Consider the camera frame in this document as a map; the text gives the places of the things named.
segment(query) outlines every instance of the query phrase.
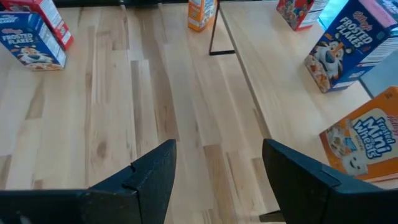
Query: blue cereal box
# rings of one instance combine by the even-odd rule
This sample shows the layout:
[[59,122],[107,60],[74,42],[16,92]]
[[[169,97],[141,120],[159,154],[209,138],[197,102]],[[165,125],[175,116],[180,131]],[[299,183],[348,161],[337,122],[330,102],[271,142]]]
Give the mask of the blue cereal box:
[[397,0],[350,0],[304,61],[319,89],[344,90],[398,48]]
[[65,66],[67,56],[39,14],[0,12],[0,42],[34,71]]

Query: orange cereal box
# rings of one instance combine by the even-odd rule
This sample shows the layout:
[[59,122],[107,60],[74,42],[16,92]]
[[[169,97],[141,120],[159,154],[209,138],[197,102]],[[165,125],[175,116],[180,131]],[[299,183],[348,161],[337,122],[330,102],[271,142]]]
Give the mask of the orange cereal box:
[[202,31],[207,23],[214,20],[216,0],[189,0],[188,27]]
[[345,116],[320,138],[330,165],[341,172],[362,180],[398,173],[398,86]]

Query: frosted flakes logo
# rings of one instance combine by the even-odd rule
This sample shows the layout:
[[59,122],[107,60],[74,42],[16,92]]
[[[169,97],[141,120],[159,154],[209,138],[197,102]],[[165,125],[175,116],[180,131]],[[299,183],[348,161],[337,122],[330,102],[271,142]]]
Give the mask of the frosted flakes logo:
[[354,13],[354,19],[358,20],[360,24],[356,24],[350,18],[344,17],[340,19],[340,25],[336,30],[355,47],[370,44],[373,38],[365,31],[370,31],[373,27],[366,21],[367,17],[362,12],[357,11]]
[[14,29],[2,29],[1,32],[3,34],[21,34],[23,33],[22,30],[18,29],[18,30],[14,30]]
[[2,36],[2,40],[9,45],[33,43],[33,34],[12,34]]
[[363,15],[363,12],[354,12],[354,19],[359,22],[359,26],[362,30],[370,31],[373,29],[373,26],[368,23],[368,18]]
[[381,157],[386,152],[391,152],[391,144],[395,144],[392,131],[387,127],[383,117],[375,119],[370,116],[368,119],[358,120],[354,124],[354,130],[361,138],[366,156],[369,159]]
[[3,15],[0,17],[0,24],[12,23],[17,21],[18,17],[12,15]]

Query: cereal bowl image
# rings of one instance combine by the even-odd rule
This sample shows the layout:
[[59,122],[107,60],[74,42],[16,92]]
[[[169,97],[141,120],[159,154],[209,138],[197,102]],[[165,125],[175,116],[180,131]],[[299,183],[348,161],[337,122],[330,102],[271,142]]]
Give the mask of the cereal bowl image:
[[57,71],[63,70],[61,65],[54,63],[30,63],[26,67],[32,69],[33,71]]
[[338,124],[326,130],[326,137],[331,151],[336,157],[342,158],[346,156],[345,130]]
[[322,64],[312,55],[308,55],[304,61],[319,89],[326,93],[330,89],[330,80]]

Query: wooden platform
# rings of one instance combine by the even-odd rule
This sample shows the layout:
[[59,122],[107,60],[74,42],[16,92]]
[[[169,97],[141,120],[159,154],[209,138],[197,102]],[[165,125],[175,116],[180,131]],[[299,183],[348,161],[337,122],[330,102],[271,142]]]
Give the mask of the wooden platform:
[[[208,56],[211,27],[189,30],[187,9],[173,4],[126,13],[119,7],[60,10],[76,40],[62,72],[29,72],[1,46],[0,189],[85,188],[166,139],[177,139],[166,223],[258,223],[258,215],[277,210],[261,159],[262,139],[269,135],[237,57]],[[236,10],[257,28],[263,24],[256,16],[273,11]],[[214,50],[232,49],[220,21]],[[266,34],[265,27],[259,32],[255,40],[264,45],[258,50],[284,47],[270,46],[267,38],[305,38]],[[309,46],[279,52],[291,60],[287,71],[299,66]],[[249,53],[261,53],[248,47]],[[264,65],[283,66],[277,59]],[[257,98],[261,108],[278,113],[266,117],[272,137],[293,147],[301,138],[316,141],[317,132],[351,109],[329,111],[340,99],[325,106],[320,92],[308,99],[303,91],[316,93],[317,87],[309,74],[302,78],[306,81],[280,76],[274,83],[279,86],[258,83],[267,90]],[[302,114],[308,109],[318,110],[314,124]],[[299,127],[309,128],[311,139],[296,132]]]
[[221,12],[264,117],[263,133],[328,164],[319,133],[370,97],[360,82],[345,91],[322,93],[303,63],[323,35],[322,28],[315,23],[311,29],[294,32],[276,5],[275,1],[222,2]]

